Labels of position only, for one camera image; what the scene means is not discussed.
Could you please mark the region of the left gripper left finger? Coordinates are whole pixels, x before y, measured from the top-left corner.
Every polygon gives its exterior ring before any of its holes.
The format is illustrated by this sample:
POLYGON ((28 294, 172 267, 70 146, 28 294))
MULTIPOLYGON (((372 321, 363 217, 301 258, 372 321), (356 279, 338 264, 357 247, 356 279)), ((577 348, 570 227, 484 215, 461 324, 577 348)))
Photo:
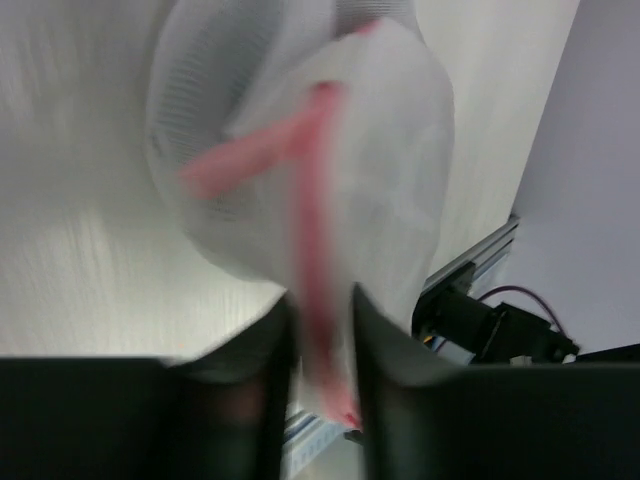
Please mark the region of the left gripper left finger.
POLYGON ((5 479, 277 479, 296 345, 279 299, 203 357, 4 358, 5 479))

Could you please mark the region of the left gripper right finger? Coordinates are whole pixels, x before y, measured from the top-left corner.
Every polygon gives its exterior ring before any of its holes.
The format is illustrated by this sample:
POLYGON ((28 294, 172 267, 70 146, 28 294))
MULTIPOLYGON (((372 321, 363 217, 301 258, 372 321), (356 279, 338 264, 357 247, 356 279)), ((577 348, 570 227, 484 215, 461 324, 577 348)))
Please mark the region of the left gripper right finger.
POLYGON ((368 479, 635 479, 639 368, 462 366, 352 296, 368 479))

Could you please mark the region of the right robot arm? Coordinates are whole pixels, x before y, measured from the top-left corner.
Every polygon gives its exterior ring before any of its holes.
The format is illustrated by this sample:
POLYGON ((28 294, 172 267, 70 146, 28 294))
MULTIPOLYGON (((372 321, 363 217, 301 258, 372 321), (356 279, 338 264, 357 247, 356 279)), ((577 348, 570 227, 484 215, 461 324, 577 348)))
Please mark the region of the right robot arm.
POLYGON ((419 299, 412 334, 420 340, 429 335, 447 340, 472 353, 476 364, 508 364, 516 357, 561 363, 579 353, 547 320, 506 303, 491 307, 453 289, 419 299))

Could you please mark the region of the white mesh laundry bag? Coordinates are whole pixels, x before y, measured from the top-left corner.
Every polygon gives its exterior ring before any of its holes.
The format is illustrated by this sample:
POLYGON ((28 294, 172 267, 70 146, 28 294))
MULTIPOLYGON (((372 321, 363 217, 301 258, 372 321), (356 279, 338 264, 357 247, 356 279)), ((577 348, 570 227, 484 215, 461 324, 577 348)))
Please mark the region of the white mesh laundry bag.
POLYGON ((303 404, 355 427, 351 295, 402 331, 439 242, 449 76, 409 1, 179 1, 146 108, 154 183, 201 254, 286 289, 303 404))

